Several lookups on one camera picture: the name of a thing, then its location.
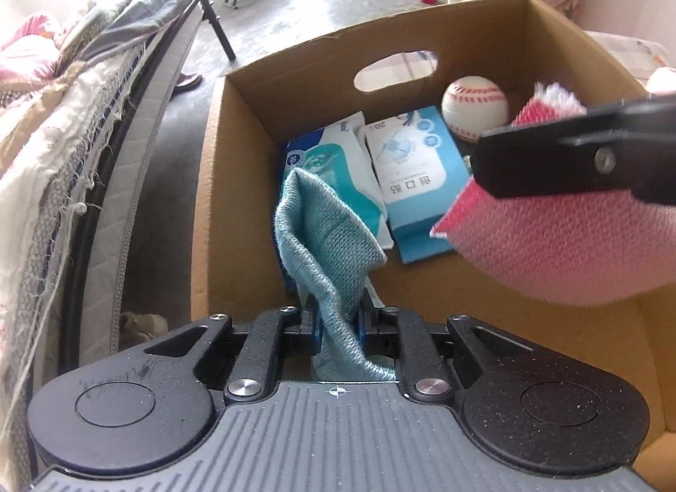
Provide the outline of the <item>teal knitted cloth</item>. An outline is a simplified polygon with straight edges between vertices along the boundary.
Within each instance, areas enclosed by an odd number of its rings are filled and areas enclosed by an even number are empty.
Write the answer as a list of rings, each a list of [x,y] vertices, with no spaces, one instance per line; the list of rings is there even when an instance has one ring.
[[[367,357],[352,326],[369,273],[387,262],[367,225],[320,177],[296,168],[282,185],[274,235],[284,269],[299,293],[312,296],[319,309],[316,379],[393,381],[394,369]]]

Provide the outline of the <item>pink knitted cloth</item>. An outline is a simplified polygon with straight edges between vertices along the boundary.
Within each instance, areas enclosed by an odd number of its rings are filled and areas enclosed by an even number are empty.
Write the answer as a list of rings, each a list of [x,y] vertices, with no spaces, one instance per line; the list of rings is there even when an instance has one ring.
[[[509,127],[591,109],[561,86],[538,86]],[[499,199],[472,172],[431,236],[500,284],[553,303],[604,304],[675,280],[675,203],[646,203],[628,190]]]

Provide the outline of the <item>grey blue box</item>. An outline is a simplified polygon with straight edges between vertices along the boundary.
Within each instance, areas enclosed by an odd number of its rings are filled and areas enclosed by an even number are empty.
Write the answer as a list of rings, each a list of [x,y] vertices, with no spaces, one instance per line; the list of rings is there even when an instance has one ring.
[[[433,238],[431,230],[470,173],[438,109],[423,107],[369,123],[364,139],[401,261],[412,264],[450,251],[448,241]]]

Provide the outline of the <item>white red baseball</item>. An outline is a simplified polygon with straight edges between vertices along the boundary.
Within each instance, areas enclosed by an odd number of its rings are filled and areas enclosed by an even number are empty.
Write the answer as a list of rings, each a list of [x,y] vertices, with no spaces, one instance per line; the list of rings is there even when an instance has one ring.
[[[447,87],[442,96],[441,114],[450,132],[468,142],[476,142],[488,130],[509,121],[507,96],[495,82],[467,75]]]

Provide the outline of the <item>blue white wet wipes pack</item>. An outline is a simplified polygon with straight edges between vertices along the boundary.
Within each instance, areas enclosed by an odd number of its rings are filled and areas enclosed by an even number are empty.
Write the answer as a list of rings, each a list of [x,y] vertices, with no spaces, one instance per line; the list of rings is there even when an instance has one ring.
[[[320,177],[362,219],[380,247],[392,249],[387,208],[365,147],[364,128],[364,114],[359,111],[289,141],[283,177],[296,167]]]

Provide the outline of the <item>pink white plush toy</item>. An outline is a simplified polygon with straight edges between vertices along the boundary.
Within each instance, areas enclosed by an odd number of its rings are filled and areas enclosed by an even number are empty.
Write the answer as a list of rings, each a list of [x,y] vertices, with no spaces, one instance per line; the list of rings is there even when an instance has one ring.
[[[676,93],[676,68],[659,67],[647,80],[645,89],[652,95],[670,95]]]

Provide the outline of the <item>dark slipper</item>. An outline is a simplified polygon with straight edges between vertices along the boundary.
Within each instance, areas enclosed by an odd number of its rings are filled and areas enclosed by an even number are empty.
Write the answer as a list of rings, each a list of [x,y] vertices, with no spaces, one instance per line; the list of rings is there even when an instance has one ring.
[[[177,77],[177,83],[174,86],[172,95],[185,93],[186,91],[197,88],[203,81],[203,77],[198,73],[185,74],[180,73]]]

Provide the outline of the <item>bed with grey mattress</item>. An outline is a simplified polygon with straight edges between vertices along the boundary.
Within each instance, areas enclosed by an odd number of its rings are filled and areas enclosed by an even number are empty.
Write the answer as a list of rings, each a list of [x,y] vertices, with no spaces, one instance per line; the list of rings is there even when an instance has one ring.
[[[98,0],[56,75],[1,89],[1,486],[39,461],[32,396],[118,350],[125,272],[153,142],[207,0]]]

